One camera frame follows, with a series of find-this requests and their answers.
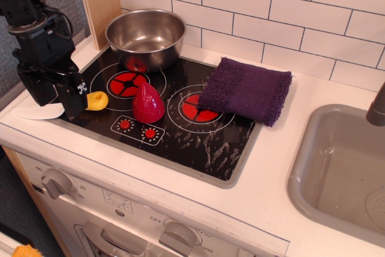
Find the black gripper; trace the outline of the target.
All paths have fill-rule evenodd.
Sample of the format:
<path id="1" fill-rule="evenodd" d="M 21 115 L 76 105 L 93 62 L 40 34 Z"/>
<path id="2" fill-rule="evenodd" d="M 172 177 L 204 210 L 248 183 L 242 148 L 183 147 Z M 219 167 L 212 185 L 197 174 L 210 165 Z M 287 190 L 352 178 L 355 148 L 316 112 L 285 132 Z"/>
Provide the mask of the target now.
<path id="1" fill-rule="evenodd" d="M 42 107 L 58 96 L 70 120 L 85 111 L 88 87 L 71 60 L 75 45 L 68 26 L 13 26 L 11 34 L 20 46 L 13 52 L 17 73 L 32 98 Z"/>

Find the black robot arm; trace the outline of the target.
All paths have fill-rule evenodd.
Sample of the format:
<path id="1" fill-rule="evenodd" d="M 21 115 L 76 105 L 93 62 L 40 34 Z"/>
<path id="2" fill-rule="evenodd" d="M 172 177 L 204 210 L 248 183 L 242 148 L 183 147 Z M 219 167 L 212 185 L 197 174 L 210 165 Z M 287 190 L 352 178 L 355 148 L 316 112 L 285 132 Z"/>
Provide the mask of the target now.
<path id="1" fill-rule="evenodd" d="M 69 18 L 46 0 L 1 0 L 1 16 L 19 48 L 17 73 L 33 99 L 45 106 L 58 99 L 68 119 L 88 107 L 88 88 L 71 55 L 75 51 Z"/>

